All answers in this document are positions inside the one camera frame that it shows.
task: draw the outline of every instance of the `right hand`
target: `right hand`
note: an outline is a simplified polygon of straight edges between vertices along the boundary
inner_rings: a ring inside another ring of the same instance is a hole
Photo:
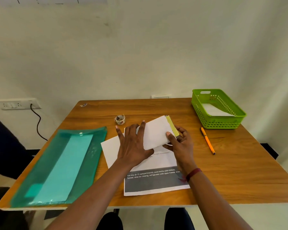
[[[163,147],[173,151],[178,169],[187,176],[192,170],[197,168],[193,159],[193,141],[187,130],[182,127],[176,126],[176,129],[182,134],[176,137],[170,132],[166,133],[166,137],[172,145],[164,144]]]

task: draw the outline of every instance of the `roll of sticker labels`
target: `roll of sticker labels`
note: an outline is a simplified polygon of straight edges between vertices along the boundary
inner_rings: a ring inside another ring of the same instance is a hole
[[[115,117],[115,122],[118,124],[118,125],[122,125],[124,124],[126,121],[125,119],[125,116],[124,115],[118,115]]]

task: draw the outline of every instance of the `electrical outlet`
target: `electrical outlet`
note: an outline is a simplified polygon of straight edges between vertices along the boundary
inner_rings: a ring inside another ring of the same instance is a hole
[[[0,99],[1,110],[30,110],[41,109],[36,98],[11,98],[11,99]]]
[[[165,95],[152,95],[151,98],[171,98],[171,94],[165,94]]]

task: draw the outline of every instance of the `wooden table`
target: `wooden table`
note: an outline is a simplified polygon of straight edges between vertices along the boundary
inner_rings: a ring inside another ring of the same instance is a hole
[[[123,129],[134,123],[151,121],[162,115],[170,115],[173,122],[186,128],[194,141],[194,159],[217,190],[230,204],[288,202],[288,173],[269,153],[240,125],[236,130],[206,130],[216,154],[212,155],[200,133],[201,123],[191,98],[93,100],[79,101],[58,129],[94,129],[107,126],[106,140],[117,135],[115,116],[124,114]],[[0,209],[10,208],[10,200],[28,173],[43,154],[56,131],[32,162],[0,200]],[[95,181],[108,167],[101,154]],[[196,205],[190,189],[142,196],[123,196],[123,183],[110,202],[110,207],[134,206],[186,206]],[[68,205],[20,208],[65,209]]]

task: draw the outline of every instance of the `bracelet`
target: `bracelet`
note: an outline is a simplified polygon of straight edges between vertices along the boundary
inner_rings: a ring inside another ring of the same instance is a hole
[[[190,178],[191,178],[193,175],[197,174],[197,173],[200,172],[200,171],[201,171],[200,168],[196,168],[196,169],[192,170],[192,171],[186,176],[187,182],[190,181]]]

